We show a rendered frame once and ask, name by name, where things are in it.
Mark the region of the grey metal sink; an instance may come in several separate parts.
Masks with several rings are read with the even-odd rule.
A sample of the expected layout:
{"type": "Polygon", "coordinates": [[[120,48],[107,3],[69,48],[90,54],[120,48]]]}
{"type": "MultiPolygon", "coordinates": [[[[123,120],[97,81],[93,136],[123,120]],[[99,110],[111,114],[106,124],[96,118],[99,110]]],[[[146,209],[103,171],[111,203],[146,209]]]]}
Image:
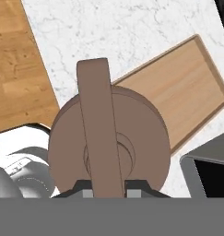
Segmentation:
{"type": "Polygon", "coordinates": [[[224,133],[180,159],[192,198],[224,198],[224,133]]]}

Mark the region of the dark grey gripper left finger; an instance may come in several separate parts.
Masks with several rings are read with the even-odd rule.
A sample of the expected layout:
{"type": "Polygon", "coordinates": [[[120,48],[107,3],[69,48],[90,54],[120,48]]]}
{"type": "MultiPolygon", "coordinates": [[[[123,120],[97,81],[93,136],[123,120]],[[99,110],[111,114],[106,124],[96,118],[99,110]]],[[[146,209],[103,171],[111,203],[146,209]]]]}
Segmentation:
{"type": "Polygon", "coordinates": [[[76,181],[72,189],[69,189],[63,193],[60,193],[59,195],[54,196],[54,198],[67,198],[67,197],[92,198],[93,191],[92,191],[91,180],[78,180],[76,181]]]}

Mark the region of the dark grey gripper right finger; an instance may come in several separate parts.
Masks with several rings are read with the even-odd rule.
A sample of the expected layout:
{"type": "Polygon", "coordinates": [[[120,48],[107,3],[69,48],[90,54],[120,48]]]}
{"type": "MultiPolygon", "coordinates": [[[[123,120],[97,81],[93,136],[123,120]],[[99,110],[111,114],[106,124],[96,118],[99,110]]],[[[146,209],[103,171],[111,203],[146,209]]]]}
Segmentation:
{"type": "Polygon", "coordinates": [[[124,182],[124,189],[125,198],[169,198],[168,195],[152,189],[146,180],[126,180],[124,182]]]}

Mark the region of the wooden tray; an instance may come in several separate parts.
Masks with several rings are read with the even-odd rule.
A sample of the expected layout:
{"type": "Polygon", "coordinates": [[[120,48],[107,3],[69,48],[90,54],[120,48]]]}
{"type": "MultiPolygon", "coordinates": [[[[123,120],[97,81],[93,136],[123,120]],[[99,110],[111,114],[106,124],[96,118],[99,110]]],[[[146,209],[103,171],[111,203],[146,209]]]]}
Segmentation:
{"type": "Polygon", "coordinates": [[[197,34],[139,66],[114,84],[159,110],[176,152],[224,108],[224,81],[197,34]]]}

